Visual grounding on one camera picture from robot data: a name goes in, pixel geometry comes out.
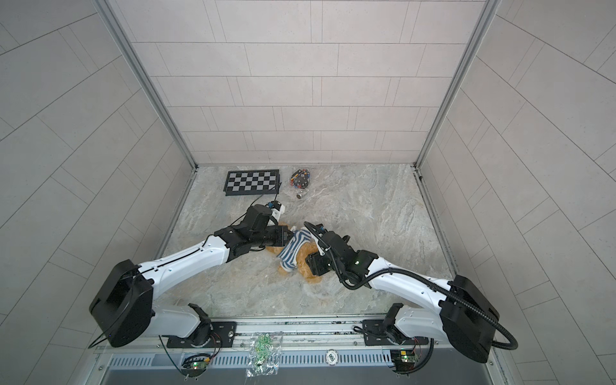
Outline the striped knit bear sweater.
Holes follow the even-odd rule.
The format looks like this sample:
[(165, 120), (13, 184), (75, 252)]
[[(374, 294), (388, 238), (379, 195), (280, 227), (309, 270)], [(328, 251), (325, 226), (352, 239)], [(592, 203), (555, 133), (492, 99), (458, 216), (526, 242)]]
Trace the striped knit bear sweater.
[(312, 277), (307, 259), (314, 253), (319, 253), (319, 249), (314, 242), (311, 232), (306, 228), (294, 231), (291, 241), (278, 254), (279, 270), (283, 273), (290, 273), (297, 270), (306, 277)]

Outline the brown teddy bear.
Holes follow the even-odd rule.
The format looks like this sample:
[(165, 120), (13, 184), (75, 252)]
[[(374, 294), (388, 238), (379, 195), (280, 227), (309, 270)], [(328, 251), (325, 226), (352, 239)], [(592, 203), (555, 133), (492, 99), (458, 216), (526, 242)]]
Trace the brown teddy bear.
[[(295, 231), (295, 230), (298, 230), (298, 229), (294, 226), (291, 230), (292, 230), (292, 232), (294, 233), (294, 231)], [(269, 253), (274, 254), (274, 255), (275, 255), (275, 257), (277, 258), (278, 254), (282, 251), (282, 249), (283, 249), (284, 247), (274, 247), (274, 246), (268, 246), (268, 247), (266, 247), (266, 251), (267, 251), (267, 252), (269, 252)], [(313, 255), (315, 255), (316, 257), (320, 257), (320, 254), (319, 254), (319, 253), (314, 253)], [(310, 257), (307, 259), (307, 261), (308, 261), (309, 268), (311, 268), (311, 266), (310, 266), (310, 264), (309, 264), (309, 262), (311, 261)], [(319, 283), (319, 282), (321, 282), (321, 281), (322, 281), (322, 278), (321, 278), (320, 276), (315, 275), (315, 274), (312, 272), (312, 270), (311, 270), (311, 272), (312, 272), (312, 274), (313, 274), (313, 276), (312, 276), (312, 277), (306, 277), (305, 275), (302, 275), (302, 274), (301, 274), (300, 272), (298, 272), (297, 270), (294, 270), (294, 271), (292, 271), (292, 272), (290, 272), (290, 273), (283, 273), (283, 272), (281, 272), (281, 271), (279, 270), (279, 265), (278, 265), (278, 272), (279, 272), (279, 274), (281, 274), (282, 276), (287, 276), (287, 275), (289, 275), (289, 274), (291, 274), (291, 273), (297, 272), (297, 273), (299, 273), (299, 274), (300, 274), (300, 275), (301, 275), (301, 276), (302, 276), (302, 277), (303, 277), (303, 278), (304, 278), (304, 279), (305, 279), (308, 283), (311, 283), (311, 284), (316, 284), (316, 283)]]

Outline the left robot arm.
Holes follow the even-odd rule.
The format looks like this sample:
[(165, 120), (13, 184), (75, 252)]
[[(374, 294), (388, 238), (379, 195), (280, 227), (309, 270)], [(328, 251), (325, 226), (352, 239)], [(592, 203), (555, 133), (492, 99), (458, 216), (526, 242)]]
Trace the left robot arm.
[(207, 269), (268, 246), (286, 246), (294, 234), (279, 222), (284, 211), (279, 201), (251, 205), (239, 224), (219, 229), (197, 245), (139, 265), (129, 259), (116, 264), (89, 306), (102, 330), (95, 343), (123, 347), (141, 336), (166, 336), (205, 346), (213, 325), (200, 306), (157, 306), (155, 300)]

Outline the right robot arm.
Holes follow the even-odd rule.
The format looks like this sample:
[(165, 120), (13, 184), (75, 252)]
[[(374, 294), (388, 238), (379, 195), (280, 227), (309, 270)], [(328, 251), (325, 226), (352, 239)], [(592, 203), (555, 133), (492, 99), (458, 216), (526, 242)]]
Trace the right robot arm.
[(393, 304), (380, 325), (366, 327), (365, 334), (394, 345), (414, 343), (416, 338), (444, 339), (480, 364), (487, 363), (491, 349), (501, 346), (494, 338), (496, 332), (505, 332), (497, 311), (469, 279), (457, 275), (448, 281), (417, 274), (376, 253), (353, 250), (348, 237), (321, 225), (305, 226), (319, 249), (306, 260), (312, 274), (333, 271), (348, 290), (382, 290), (418, 306), (414, 311)]

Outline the black white checkerboard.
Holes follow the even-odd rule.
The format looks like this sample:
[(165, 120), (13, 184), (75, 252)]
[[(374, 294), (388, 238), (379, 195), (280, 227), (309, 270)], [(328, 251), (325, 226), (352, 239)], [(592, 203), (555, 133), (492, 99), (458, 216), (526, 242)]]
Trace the black white checkerboard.
[(227, 173), (223, 192), (229, 196), (277, 194), (280, 189), (278, 169), (231, 170)]

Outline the bag of colourful small parts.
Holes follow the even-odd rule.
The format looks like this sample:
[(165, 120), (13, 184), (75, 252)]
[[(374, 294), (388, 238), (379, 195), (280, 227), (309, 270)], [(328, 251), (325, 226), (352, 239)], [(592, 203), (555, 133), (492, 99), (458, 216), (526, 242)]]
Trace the bag of colourful small parts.
[(300, 168), (290, 177), (290, 185), (295, 189), (307, 189), (311, 181), (311, 173), (307, 168)]

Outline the round white sticker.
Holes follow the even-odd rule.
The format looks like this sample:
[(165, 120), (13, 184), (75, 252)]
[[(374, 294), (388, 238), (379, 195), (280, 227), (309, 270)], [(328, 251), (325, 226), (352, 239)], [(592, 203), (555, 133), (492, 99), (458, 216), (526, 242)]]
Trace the round white sticker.
[(325, 361), (329, 366), (336, 366), (339, 361), (338, 351), (334, 349), (328, 350), (325, 356)]

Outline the right circuit board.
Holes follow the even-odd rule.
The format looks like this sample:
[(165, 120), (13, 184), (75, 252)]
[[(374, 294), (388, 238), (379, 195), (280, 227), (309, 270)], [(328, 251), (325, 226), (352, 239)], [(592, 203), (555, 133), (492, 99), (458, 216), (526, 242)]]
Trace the right circuit board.
[(391, 370), (396, 374), (407, 375), (415, 370), (415, 365), (419, 361), (420, 356), (418, 356), (415, 351), (390, 351), (391, 357)]

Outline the clear bag green parts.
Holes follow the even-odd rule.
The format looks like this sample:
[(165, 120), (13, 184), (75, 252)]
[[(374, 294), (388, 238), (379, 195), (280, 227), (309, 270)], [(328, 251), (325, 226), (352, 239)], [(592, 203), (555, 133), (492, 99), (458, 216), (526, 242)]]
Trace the clear bag green parts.
[(256, 333), (250, 340), (248, 378), (277, 375), (282, 357), (282, 333)]

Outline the left green circuit board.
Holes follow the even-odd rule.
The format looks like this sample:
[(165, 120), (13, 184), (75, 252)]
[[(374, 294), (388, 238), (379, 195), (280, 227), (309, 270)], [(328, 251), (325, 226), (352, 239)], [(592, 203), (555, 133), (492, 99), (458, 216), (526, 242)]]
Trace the left green circuit board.
[(210, 365), (213, 356), (210, 353), (200, 353), (184, 359), (182, 369), (189, 377), (199, 377)]

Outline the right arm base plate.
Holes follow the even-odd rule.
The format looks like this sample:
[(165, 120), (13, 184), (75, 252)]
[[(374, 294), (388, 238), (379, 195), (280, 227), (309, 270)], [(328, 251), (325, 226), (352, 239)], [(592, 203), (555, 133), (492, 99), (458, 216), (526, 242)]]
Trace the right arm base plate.
[(360, 328), (364, 331), (364, 342), (366, 346), (406, 346), (413, 347), (415, 344), (422, 347), (428, 347), (430, 341), (425, 337), (406, 338), (404, 337), (402, 343), (392, 342), (386, 335), (380, 330), (382, 319), (364, 319)]

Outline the aluminium mounting rail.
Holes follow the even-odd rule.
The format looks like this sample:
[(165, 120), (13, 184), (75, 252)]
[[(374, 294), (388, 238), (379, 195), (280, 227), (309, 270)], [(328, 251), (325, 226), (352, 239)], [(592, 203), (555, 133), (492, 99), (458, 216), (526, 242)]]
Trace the aluminium mounting rail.
[[(223, 319), (236, 322), (232, 347), (171, 349), (168, 337), (141, 338), (119, 348), (97, 349), (88, 384), (502, 384), (494, 359), (478, 364), (444, 340), (429, 346), (366, 346), (364, 319), (381, 315)], [(277, 375), (248, 378), (250, 340), (256, 333), (282, 333), (282, 357)], [(338, 351), (336, 366), (325, 361), (328, 350)], [(391, 370), (390, 351), (415, 351), (414, 372)], [(210, 353), (213, 359), (199, 377), (182, 369), (185, 358)]]

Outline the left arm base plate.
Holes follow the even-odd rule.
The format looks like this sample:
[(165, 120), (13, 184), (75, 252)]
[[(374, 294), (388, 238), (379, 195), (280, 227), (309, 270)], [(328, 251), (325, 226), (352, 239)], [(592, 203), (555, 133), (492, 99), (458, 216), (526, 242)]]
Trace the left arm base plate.
[(166, 347), (171, 349), (228, 348), (233, 346), (236, 330), (236, 322), (203, 322), (186, 338), (169, 336)]

